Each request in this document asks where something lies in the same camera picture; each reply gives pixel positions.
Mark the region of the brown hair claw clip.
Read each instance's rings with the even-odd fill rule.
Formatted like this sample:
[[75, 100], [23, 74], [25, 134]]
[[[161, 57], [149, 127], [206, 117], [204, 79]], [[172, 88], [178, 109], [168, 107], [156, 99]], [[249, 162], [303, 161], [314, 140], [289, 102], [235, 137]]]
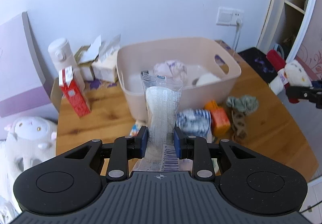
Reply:
[[248, 136], [245, 121], [246, 115], [244, 112], [233, 109], [231, 110], [231, 118], [231, 128], [234, 132], [232, 138], [235, 142], [241, 142]]

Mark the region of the clear plastic packet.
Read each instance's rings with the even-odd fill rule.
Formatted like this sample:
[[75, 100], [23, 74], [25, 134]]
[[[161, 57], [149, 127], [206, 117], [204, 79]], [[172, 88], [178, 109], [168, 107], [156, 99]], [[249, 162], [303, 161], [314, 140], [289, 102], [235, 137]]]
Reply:
[[182, 96], [183, 82], [165, 76], [141, 74], [147, 109], [149, 138], [144, 157], [134, 171], [173, 172], [179, 170], [173, 131]]

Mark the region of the colourful small tissue pack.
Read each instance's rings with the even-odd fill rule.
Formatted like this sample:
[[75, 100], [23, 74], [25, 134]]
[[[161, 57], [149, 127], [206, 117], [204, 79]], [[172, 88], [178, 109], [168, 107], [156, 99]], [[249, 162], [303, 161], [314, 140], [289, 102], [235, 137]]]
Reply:
[[135, 123], [129, 133], [130, 136], [136, 136], [141, 128], [141, 124]]

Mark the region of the blue checked fabric scrunchie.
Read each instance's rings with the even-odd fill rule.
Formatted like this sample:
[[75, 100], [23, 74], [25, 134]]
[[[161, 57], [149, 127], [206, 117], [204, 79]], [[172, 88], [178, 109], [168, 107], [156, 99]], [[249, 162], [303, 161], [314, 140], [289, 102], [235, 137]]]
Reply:
[[211, 113], [206, 109], [185, 109], [177, 113], [176, 126], [186, 136], [211, 137]]

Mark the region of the orange plastic bottle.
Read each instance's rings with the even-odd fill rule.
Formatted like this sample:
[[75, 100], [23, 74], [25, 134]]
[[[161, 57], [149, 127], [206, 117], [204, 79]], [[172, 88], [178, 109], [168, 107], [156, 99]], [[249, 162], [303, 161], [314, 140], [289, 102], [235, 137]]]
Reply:
[[214, 136], [224, 135], [231, 127], [230, 120], [223, 107], [218, 106], [214, 100], [209, 101], [205, 106], [211, 115], [211, 130]]

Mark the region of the blue headphones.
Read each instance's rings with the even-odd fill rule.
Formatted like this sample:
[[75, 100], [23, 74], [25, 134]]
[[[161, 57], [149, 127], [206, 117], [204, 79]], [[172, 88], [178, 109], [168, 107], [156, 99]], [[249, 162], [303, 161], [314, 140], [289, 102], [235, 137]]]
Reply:
[[282, 59], [285, 59], [285, 53], [284, 53], [284, 50], [283, 50], [283, 47], [276, 43], [274, 44], [274, 47], [273, 47], [273, 50], [277, 52], [277, 54], [282, 58]]

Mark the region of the green striped scrunchie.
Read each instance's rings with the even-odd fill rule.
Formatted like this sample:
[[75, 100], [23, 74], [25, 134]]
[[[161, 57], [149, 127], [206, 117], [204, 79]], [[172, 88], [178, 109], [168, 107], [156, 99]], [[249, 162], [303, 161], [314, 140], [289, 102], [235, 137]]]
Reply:
[[234, 111], [250, 115], [258, 109], [259, 102], [256, 97], [250, 95], [243, 95], [240, 98], [229, 96], [226, 105]]

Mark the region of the beige plastic storage basket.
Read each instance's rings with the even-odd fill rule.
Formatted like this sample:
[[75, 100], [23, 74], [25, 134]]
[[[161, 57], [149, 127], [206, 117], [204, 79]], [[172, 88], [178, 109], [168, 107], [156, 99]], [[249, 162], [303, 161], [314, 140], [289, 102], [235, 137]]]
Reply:
[[122, 47], [117, 53], [118, 79], [134, 119], [147, 120], [141, 75], [164, 76], [183, 84], [179, 109], [222, 103], [241, 68], [217, 42], [206, 38], [175, 38]]

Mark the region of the red white carton box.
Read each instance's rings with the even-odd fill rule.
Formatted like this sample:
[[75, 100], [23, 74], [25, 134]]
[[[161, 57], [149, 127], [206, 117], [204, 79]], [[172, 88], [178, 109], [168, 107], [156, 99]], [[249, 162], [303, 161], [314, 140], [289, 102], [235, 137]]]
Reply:
[[81, 79], [78, 70], [75, 70], [71, 65], [59, 71], [58, 85], [79, 117], [91, 112], [84, 94], [85, 85]]

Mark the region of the white plush doll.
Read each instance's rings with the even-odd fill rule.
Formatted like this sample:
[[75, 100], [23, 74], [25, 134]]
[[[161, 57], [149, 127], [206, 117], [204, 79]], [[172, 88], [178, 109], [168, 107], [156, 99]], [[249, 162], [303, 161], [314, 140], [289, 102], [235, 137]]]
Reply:
[[56, 155], [57, 124], [42, 117], [21, 117], [5, 130], [5, 155], [12, 175]]

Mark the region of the tissue box with tissues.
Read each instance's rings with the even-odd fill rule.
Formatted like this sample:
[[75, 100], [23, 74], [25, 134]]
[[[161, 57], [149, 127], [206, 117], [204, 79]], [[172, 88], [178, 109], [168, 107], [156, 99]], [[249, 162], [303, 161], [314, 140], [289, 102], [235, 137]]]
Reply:
[[80, 47], [74, 55], [84, 81], [91, 82], [95, 80], [92, 63], [98, 57], [100, 47], [101, 36], [99, 35], [92, 44]]

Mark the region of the white wardrobe shelf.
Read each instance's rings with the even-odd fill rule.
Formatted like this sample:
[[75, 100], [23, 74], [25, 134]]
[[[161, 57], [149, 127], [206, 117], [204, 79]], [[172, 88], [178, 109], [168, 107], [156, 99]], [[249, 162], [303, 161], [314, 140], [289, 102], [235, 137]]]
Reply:
[[316, 0], [271, 0], [257, 49], [267, 53], [275, 46], [284, 59], [293, 60], [305, 37]]

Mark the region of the white thermos bottle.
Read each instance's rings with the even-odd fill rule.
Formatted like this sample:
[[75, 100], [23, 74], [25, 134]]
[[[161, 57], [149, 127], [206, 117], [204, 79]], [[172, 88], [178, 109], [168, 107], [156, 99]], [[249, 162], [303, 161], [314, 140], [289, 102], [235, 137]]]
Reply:
[[59, 38], [54, 40], [48, 46], [48, 52], [57, 72], [59, 72], [60, 70], [68, 66], [73, 67], [75, 78], [77, 79], [77, 82], [79, 83], [80, 88], [84, 90], [85, 83], [80, 73], [80, 69], [77, 66], [74, 55], [71, 51], [68, 40], [66, 38]]

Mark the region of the lilac bed headboard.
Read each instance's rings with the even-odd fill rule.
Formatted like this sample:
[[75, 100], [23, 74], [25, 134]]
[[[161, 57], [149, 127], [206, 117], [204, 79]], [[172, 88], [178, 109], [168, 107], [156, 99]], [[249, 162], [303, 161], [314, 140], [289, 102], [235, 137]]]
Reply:
[[40, 116], [57, 120], [50, 99], [53, 79], [44, 72], [22, 12], [1, 25], [1, 117]]

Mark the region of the white wall switch socket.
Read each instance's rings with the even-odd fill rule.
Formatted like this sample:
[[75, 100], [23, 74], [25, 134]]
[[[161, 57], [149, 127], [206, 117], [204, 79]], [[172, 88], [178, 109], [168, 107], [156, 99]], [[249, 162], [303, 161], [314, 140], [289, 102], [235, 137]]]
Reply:
[[216, 24], [220, 26], [237, 26], [244, 19], [244, 11], [240, 9], [219, 7]]

